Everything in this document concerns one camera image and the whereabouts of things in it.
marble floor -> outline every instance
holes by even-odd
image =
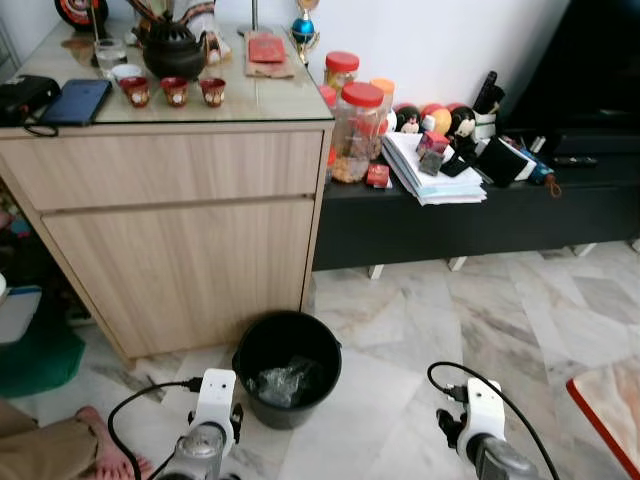
[[[223,470],[243,480],[473,479],[451,450],[435,411],[457,406],[425,381],[437,360],[453,360],[498,380],[541,433],[564,480],[627,478],[574,405],[566,381],[589,368],[640,356],[640,256],[623,243],[586,258],[568,250],[469,258],[451,273],[444,261],[314,274],[310,312],[343,344],[332,395],[292,432],[262,426],[245,408],[242,440]],[[95,327],[77,377],[15,405],[46,425],[84,404],[105,416],[149,384],[229,367],[232,346],[170,354],[123,370]],[[449,383],[460,377],[439,372]],[[242,387],[236,397],[246,404]],[[116,428],[155,464],[186,428],[195,395],[169,389],[141,399]],[[523,427],[508,414],[507,438],[550,478]]]

trophy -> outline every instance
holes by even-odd
[[[289,34],[296,44],[298,56],[305,66],[309,66],[307,54],[315,48],[320,40],[320,33],[316,32],[309,12],[318,6],[320,0],[296,0],[302,12],[302,17],[296,19]]]

red teacup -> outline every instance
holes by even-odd
[[[160,85],[172,107],[184,107],[189,98],[189,82],[182,77],[165,77]]]
[[[221,78],[203,78],[200,80],[202,96],[210,107],[216,108],[224,102],[224,87],[227,82]]]
[[[143,108],[149,103],[149,81],[144,77],[126,77],[120,80],[120,88],[135,108]]]

pants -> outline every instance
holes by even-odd
[[[98,438],[77,419],[38,428],[0,399],[0,480],[74,480],[94,465]]]

teapot lid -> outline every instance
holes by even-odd
[[[151,25],[146,42],[165,48],[185,48],[192,47],[196,38],[186,25],[174,22],[167,11],[162,20]]]

